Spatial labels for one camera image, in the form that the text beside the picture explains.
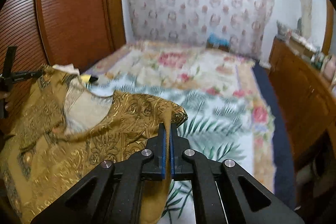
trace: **blue pillow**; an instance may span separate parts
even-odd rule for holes
[[[220,46],[230,47],[230,42],[224,38],[217,37],[214,33],[210,34],[208,38],[210,44],[217,44]]]

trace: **wooden wardrobe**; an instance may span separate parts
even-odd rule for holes
[[[328,134],[336,156],[336,99],[319,71],[275,38],[269,79],[283,111],[295,166],[303,167],[317,141]]]
[[[14,71],[42,63],[73,64],[81,72],[126,43],[121,0],[7,0],[0,11],[0,73],[8,46],[18,46]],[[14,110],[0,121],[4,133],[29,90],[15,85]]]

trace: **floral bedspread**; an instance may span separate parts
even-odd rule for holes
[[[188,138],[193,149],[209,159],[236,160],[273,191],[274,118],[258,89],[253,65],[250,59],[220,50],[138,42],[87,71],[112,79],[99,89],[88,88],[99,95],[120,89],[176,102],[189,116],[179,135]],[[172,181],[159,223],[194,223],[191,214],[190,183]]]

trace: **person's hand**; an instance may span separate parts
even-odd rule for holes
[[[10,111],[11,110],[11,107],[12,107],[12,104],[11,102],[8,102],[8,97],[10,96],[10,93],[9,92],[3,92],[3,91],[0,91],[0,100],[2,99],[5,99],[5,101],[7,102],[6,106],[5,106],[5,109],[7,111]]]

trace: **gold patterned cloth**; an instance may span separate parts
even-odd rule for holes
[[[102,160],[120,162],[144,149],[147,139],[157,135],[159,123],[169,131],[171,122],[180,125],[187,119],[184,109],[173,102],[115,91],[104,97],[112,103],[97,125],[83,132],[69,132],[64,103],[67,98],[67,107],[74,105],[76,99],[71,101],[74,93],[69,87],[80,79],[50,66],[43,66],[43,71],[31,87],[0,158],[7,195],[23,223],[30,223]],[[82,93],[90,94],[86,89]],[[94,115],[90,105],[86,111]],[[169,177],[145,183],[141,223],[159,220],[169,185]]]

